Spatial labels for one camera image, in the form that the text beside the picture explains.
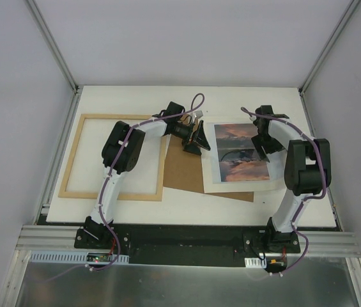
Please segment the brown backing board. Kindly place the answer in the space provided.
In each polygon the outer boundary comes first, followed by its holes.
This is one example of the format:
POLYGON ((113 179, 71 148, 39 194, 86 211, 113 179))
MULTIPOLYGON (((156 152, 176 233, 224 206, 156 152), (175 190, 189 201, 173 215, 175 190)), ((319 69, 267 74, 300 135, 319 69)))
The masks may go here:
POLYGON ((201 157, 185 152, 181 139, 171 136, 164 164, 163 186, 221 198, 254 201, 253 192, 205 193, 201 157))

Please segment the sunset photo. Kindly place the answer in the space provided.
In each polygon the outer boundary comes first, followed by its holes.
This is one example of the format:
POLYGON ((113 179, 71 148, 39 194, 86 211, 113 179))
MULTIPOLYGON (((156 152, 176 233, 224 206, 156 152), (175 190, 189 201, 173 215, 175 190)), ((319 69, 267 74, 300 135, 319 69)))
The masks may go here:
POLYGON ((268 167, 259 158, 252 138, 257 128, 252 123, 222 123, 214 126, 221 182, 269 180, 268 167))

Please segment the white mat board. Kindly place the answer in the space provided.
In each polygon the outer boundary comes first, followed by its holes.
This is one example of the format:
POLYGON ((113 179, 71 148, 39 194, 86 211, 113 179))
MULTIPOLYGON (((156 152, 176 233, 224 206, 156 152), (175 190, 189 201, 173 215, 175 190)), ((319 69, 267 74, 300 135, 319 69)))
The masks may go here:
POLYGON ((286 151, 268 154, 270 162, 266 162, 270 179, 248 182, 221 182, 214 125, 222 123, 252 123, 248 116, 209 116, 204 117, 204 132, 211 146, 210 151, 202 151, 201 163, 203 171, 203 186, 206 193, 231 192, 263 192, 284 189, 284 167, 286 151))

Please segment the wooden picture frame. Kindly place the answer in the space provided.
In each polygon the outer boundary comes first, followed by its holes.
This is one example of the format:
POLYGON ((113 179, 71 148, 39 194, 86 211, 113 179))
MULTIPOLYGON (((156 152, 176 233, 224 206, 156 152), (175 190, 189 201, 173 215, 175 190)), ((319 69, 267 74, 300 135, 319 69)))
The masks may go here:
MULTIPOLYGON (((148 115, 82 114, 75 131, 58 196, 95 200, 104 182, 102 149, 115 123, 121 120, 135 124, 148 118, 148 115)), ((123 181, 119 200, 162 200, 167 141, 167 136, 148 138, 144 141, 135 168, 123 181)))

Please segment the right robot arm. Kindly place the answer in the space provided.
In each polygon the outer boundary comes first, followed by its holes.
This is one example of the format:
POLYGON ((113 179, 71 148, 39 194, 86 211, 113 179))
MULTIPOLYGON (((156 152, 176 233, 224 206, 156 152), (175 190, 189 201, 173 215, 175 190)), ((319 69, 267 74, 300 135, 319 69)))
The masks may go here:
POLYGON ((286 151, 286 193, 267 222, 261 245, 272 253, 280 253, 283 248, 293 248, 297 253, 296 222, 309 201, 325 197, 331 183, 330 143, 327 139, 310 138, 288 116, 275 114, 272 106, 260 106, 250 117, 257 127, 252 141, 260 159, 269 162, 271 154, 286 151))

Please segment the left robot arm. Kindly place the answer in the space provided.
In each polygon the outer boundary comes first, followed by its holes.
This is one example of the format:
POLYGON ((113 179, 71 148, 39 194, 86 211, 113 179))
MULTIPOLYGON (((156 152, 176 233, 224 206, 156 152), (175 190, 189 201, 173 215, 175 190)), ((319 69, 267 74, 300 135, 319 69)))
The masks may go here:
POLYGON ((106 248, 111 241, 112 208, 127 174, 132 171, 141 154, 143 143, 150 139, 172 135, 181 139, 183 150, 201 155, 201 150, 211 150, 200 118, 203 113, 191 104, 187 111, 183 106, 170 102, 166 109, 151 118, 133 125, 118 121, 113 127, 102 149, 104 181, 98 193, 96 204, 86 218, 84 235, 94 247, 106 248))

